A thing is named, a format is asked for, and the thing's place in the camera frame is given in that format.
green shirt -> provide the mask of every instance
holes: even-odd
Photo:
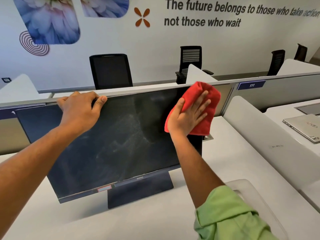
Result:
[[[274,240],[270,227],[231,188],[219,186],[195,211],[194,229],[199,239]]]

office chair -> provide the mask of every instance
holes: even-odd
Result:
[[[89,59],[96,90],[133,87],[127,55],[94,55]]]
[[[307,51],[308,51],[308,48],[301,45],[301,44],[298,44],[298,49],[297,49],[297,53],[294,57],[294,60],[298,60],[298,61],[302,61],[304,62],[306,60],[306,56],[307,56]]]
[[[267,76],[276,76],[285,61],[286,51],[283,49],[272,51],[272,60]]]
[[[177,84],[186,84],[188,68],[193,64],[201,69],[202,66],[202,47],[201,46],[181,46],[180,68],[177,74]],[[206,74],[213,75],[214,73],[208,70],[202,70]]]

orange x-shaped logo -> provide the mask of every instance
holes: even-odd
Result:
[[[150,9],[147,8],[147,9],[144,11],[143,16],[141,15],[141,12],[139,11],[139,9],[138,9],[137,7],[134,8],[134,12],[135,12],[138,16],[141,17],[141,18],[136,22],[136,27],[139,27],[140,24],[141,24],[141,22],[142,22],[142,20],[143,20],[143,22],[144,22],[144,24],[146,25],[146,27],[149,28],[149,27],[150,27],[150,23],[149,23],[147,20],[145,20],[144,18],[149,15]]]

person's right hand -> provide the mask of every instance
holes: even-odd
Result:
[[[76,136],[91,129],[97,122],[102,106],[107,101],[106,96],[99,96],[95,92],[74,92],[69,97],[62,97],[57,103],[63,111],[60,127]]]
[[[171,136],[173,134],[188,135],[207,116],[207,113],[202,114],[202,112],[211,103],[211,100],[208,99],[201,105],[207,95],[208,91],[204,91],[184,113],[181,113],[181,110],[185,100],[179,99],[168,120],[168,130]]]

monitor stand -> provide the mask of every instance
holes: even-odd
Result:
[[[156,174],[136,182],[108,190],[108,209],[173,189],[169,172]]]

